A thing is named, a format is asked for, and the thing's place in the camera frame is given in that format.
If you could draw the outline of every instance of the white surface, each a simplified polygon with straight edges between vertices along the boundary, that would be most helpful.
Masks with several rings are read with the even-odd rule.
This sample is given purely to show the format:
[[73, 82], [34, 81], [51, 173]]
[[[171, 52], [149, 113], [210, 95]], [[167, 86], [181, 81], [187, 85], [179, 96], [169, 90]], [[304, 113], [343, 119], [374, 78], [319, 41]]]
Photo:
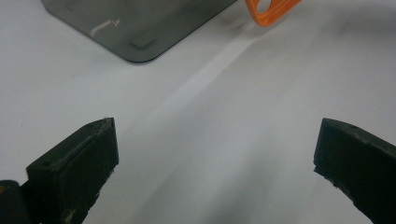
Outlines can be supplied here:
[[304, 0], [272, 28], [239, 1], [153, 63], [0, 2], [0, 179], [80, 126], [120, 165], [85, 223], [370, 223], [313, 172], [323, 117], [396, 144], [396, 2]]

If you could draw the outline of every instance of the orange object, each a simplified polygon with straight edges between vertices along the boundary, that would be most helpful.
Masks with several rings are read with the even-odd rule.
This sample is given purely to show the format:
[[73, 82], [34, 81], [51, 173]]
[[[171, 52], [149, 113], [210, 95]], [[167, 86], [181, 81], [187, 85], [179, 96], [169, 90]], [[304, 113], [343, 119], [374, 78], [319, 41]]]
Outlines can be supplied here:
[[271, 5], [263, 13], [260, 13], [257, 9], [260, 0], [245, 0], [245, 2], [253, 20], [260, 26], [269, 26], [295, 7], [301, 0], [271, 0]]

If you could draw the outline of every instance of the orange handle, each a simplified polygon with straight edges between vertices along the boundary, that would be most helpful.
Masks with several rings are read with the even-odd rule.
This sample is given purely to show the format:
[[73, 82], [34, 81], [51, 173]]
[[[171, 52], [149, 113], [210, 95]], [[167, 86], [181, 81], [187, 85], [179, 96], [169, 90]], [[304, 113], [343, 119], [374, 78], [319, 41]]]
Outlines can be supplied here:
[[271, 5], [263, 13], [259, 13], [257, 10], [260, 0], [245, 0], [245, 2], [252, 19], [260, 26], [269, 26], [295, 7], [301, 0], [271, 0]]

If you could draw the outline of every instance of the gray plastic object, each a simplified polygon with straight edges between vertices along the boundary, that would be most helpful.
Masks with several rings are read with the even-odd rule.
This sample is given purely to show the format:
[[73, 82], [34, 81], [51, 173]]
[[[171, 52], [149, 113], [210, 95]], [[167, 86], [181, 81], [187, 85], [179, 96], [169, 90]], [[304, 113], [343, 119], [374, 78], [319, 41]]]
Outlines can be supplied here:
[[236, 0], [41, 0], [46, 10], [121, 58], [149, 62]]

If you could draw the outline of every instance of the black object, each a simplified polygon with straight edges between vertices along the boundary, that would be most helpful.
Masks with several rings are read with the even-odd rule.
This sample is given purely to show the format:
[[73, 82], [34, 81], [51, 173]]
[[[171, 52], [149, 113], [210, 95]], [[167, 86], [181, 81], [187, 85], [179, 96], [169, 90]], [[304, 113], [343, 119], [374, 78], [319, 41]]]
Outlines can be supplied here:
[[20, 188], [0, 182], [0, 223], [82, 223], [118, 163], [114, 119], [83, 126], [30, 164]]
[[396, 223], [396, 147], [341, 121], [323, 119], [315, 172], [375, 224]]
[[236, 0], [41, 0], [46, 10], [123, 59], [144, 63]]

